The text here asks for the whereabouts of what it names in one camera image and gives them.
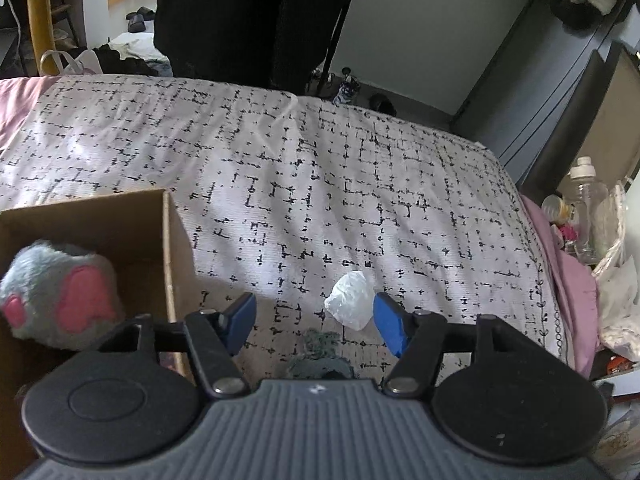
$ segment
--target pink patch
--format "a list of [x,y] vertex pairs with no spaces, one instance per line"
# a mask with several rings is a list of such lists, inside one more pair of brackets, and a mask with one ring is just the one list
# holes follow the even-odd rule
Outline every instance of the pink patch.
[[20,328],[27,322],[27,315],[20,297],[12,294],[1,307],[4,317],[13,328]]
[[111,295],[100,269],[81,266],[72,270],[62,285],[60,302],[56,309],[56,321],[65,332],[84,332],[94,320],[114,321],[116,311],[111,305]]

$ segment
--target stuffed animal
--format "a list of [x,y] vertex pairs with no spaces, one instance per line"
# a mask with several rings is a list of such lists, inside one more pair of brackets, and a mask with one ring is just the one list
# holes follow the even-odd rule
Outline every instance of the stuffed animal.
[[87,348],[124,320],[111,263],[44,240],[15,255],[0,282],[0,311],[15,337],[69,350]]

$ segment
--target white patterned sheet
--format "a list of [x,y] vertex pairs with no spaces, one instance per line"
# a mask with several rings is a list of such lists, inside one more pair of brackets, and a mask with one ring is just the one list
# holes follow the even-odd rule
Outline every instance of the white patterned sheet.
[[[202,306],[258,297],[238,357],[279,376],[309,327],[380,380],[395,358],[373,322],[322,309],[369,269],[411,311],[451,322],[495,314],[566,361],[538,237],[513,182],[482,146],[315,98],[187,79],[63,77],[0,158],[0,208],[167,187],[193,242]],[[465,356],[449,356],[447,375]]]

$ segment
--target yellow metal frame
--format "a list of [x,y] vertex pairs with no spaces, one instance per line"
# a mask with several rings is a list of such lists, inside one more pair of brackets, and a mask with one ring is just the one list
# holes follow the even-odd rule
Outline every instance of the yellow metal frame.
[[51,0],[27,0],[29,10],[29,29],[31,43],[40,75],[57,74],[55,63],[47,59],[44,66],[40,66],[40,58],[47,50],[55,49],[53,41],[53,23],[51,21]]

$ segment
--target black round object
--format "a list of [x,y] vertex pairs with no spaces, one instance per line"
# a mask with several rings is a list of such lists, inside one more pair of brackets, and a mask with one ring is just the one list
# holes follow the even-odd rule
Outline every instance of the black round object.
[[513,465],[587,453],[607,416],[596,388],[562,363],[512,353],[495,353],[449,376],[431,405],[456,443]]
[[22,421],[66,462],[116,464],[170,446],[200,411],[196,388],[141,352],[81,352],[31,388]]

